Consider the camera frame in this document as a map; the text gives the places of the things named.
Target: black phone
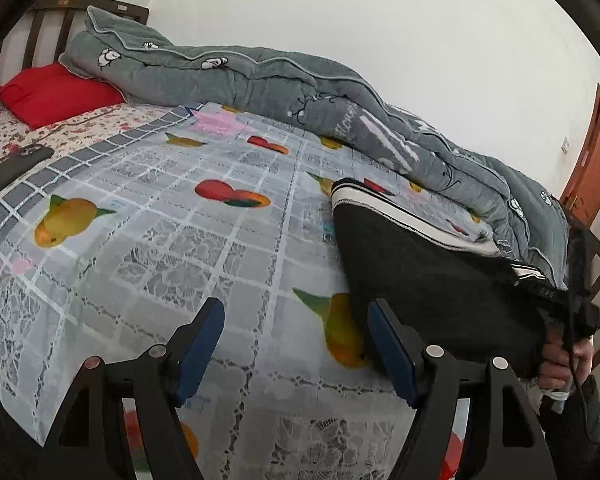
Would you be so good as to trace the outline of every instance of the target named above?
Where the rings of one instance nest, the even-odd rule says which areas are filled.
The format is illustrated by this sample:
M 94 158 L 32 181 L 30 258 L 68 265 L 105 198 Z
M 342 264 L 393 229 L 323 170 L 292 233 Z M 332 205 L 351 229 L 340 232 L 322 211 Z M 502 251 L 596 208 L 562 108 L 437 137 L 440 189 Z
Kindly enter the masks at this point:
M 0 192 L 37 163 L 51 157 L 54 150 L 42 144 L 29 144 L 0 162 Z

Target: black sleeve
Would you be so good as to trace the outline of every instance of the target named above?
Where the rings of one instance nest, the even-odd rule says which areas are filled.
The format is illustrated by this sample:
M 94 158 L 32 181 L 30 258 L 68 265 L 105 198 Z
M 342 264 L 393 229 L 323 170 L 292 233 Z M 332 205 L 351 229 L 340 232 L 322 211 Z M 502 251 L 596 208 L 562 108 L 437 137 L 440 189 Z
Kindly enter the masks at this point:
M 564 411 L 551 410 L 553 399 L 545 397 L 540 406 L 540 425 L 554 461 L 558 480 L 582 480 L 600 442 L 600 397 L 596 379 L 589 376 L 582 385 L 587 407 L 587 430 L 582 400 L 575 393 L 564 403 Z

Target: red pillow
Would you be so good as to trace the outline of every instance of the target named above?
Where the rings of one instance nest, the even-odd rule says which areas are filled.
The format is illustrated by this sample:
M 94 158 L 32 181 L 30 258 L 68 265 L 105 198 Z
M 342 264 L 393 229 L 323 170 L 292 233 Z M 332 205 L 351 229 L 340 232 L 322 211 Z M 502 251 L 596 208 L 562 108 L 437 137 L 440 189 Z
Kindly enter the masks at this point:
M 73 75 L 59 63 L 23 70 L 0 87 L 0 100 L 33 130 L 125 101 L 114 86 Z

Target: wooden door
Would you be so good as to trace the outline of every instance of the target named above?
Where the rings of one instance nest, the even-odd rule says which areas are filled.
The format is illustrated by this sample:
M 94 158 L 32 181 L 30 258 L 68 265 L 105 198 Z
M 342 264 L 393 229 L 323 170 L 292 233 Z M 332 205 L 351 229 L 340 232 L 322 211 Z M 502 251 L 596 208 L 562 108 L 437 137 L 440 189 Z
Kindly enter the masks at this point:
M 560 202 L 587 227 L 600 210 L 600 85 L 587 138 Z

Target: comforter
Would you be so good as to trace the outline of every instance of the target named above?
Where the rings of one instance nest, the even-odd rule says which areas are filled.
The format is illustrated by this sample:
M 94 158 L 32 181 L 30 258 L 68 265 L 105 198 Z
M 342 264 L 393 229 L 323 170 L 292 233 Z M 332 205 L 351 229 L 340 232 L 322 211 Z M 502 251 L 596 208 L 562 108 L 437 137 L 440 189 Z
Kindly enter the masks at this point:
M 470 209 L 505 256 L 561 286 L 568 226 L 547 190 L 489 156 L 464 150 L 422 118 L 386 104 L 335 61 L 243 46 L 176 46 L 156 30 L 90 7 L 60 63 L 117 86 L 132 102 L 219 102 L 335 137 Z

